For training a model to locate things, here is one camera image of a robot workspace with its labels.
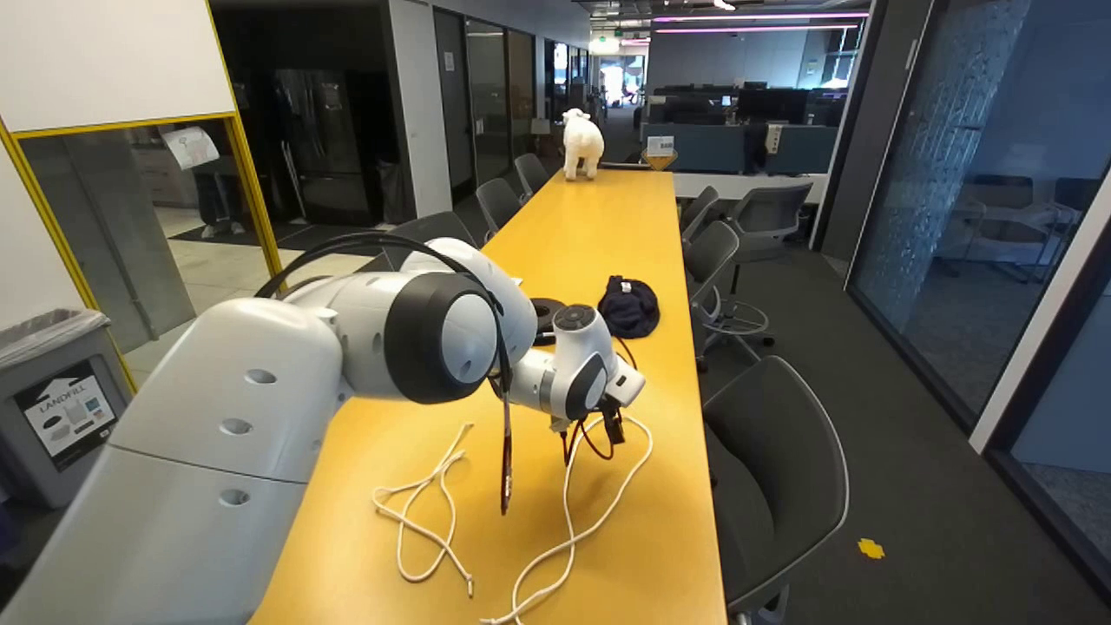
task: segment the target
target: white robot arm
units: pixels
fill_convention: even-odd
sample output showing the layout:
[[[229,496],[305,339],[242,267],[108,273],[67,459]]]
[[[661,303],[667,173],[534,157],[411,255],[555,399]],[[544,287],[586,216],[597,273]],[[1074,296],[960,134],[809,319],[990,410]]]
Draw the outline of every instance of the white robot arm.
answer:
[[[441,402],[495,371],[504,399],[555,425],[640,394],[642,376],[592,307],[561,307],[555,351],[534,351],[516,282],[459,238],[428,245],[398,269],[201,311],[135,392],[0,625],[246,622],[349,392]]]

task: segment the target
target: white machine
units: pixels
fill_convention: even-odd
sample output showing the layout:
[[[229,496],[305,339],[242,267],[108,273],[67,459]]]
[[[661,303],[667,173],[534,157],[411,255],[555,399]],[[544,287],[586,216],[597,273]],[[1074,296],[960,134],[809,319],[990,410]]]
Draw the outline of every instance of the white machine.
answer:
[[[592,307],[555,317],[555,351],[530,348],[534,327],[515,278],[459,238],[286,303],[210,305],[124,410],[0,625],[246,622],[349,392],[441,402],[494,376],[553,425],[642,392]]]

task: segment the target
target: white dog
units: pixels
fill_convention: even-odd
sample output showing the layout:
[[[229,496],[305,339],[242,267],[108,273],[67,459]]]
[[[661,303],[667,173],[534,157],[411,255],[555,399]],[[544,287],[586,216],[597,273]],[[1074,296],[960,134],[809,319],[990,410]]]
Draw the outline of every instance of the white dog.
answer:
[[[581,167],[592,181],[597,177],[597,158],[603,153],[600,128],[591,121],[586,112],[564,108],[561,115],[561,177],[576,181]]]

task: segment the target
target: dark gray carpet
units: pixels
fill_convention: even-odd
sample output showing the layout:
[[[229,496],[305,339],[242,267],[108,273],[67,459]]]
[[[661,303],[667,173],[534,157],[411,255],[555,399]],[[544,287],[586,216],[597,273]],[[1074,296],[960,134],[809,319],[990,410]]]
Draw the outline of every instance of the dark gray carpet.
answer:
[[[791,625],[1111,622],[820,255],[746,262],[743,296],[772,311],[773,351],[825,399],[854,467],[849,520],[794,577]],[[888,555],[862,557],[862,533]]]

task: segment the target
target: yellow table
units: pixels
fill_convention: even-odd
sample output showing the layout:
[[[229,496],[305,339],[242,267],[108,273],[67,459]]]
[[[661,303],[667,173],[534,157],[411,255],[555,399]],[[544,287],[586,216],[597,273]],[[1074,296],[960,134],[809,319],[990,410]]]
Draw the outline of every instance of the yellow table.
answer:
[[[656,453],[614,518],[581,545],[569,583],[524,622],[726,622],[670,173],[603,170],[592,185],[553,177],[487,253],[524,278],[526,296],[592,305],[606,273],[632,273],[656,287],[664,307],[654,335],[628,339],[649,377],[628,412],[654,425]],[[394,523],[371,509],[382,484],[428,476],[463,422],[476,425],[448,484],[459,500],[456,549],[476,577],[476,598],[466,598],[448,562],[428,583],[407,583],[393,562]],[[634,425],[623,434],[628,443],[614,462],[581,452],[569,496],[576,527],[611,502],[642,453],[647,438]],[[515,500],[504,518],[495,509],[498,402],[488,390],[444,405],[349,399],[325,434],[254,622],[448,625],[504,614],[522,564],[564,538],[561,452],[548,415],[516,405],[515,443]],[[412,518],[444,531],[436,489],[423,493]],[[407,545],[412,569],[429,562],[428,541]],[[561,557],[542,564],[524,593],[558,569]]]

